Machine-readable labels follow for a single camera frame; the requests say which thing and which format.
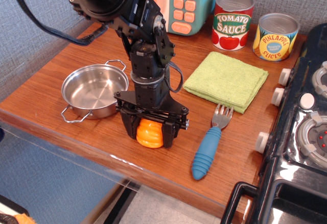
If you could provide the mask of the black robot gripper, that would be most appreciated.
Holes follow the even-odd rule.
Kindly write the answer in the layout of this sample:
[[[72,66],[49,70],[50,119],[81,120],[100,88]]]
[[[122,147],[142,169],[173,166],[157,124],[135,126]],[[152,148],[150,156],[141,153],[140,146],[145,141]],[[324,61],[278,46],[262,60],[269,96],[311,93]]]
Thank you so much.
[[[164,148],[170,148],[179,129],[189,126],[189,110],[171,97],[171,90],[165,79],[157,82],[135,82],[133,91],[117,91],[117,110],[127,134],[135,139],[142,118],[162,124]]]

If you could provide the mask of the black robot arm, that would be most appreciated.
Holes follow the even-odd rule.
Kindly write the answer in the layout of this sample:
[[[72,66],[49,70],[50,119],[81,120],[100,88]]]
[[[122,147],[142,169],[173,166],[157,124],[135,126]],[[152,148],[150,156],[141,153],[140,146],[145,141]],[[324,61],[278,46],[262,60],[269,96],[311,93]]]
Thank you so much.
[[[189,125],[189,110],[171,93],[170,70],[176,68],[174,44],[154,0],[71,0],[85,18],[112,28],[122,39],[131,62],[132,91],[117,91],[117,110],[128,135],[136,138],[142,119],[161,124],[163,145],[172,146],[180,129]]]

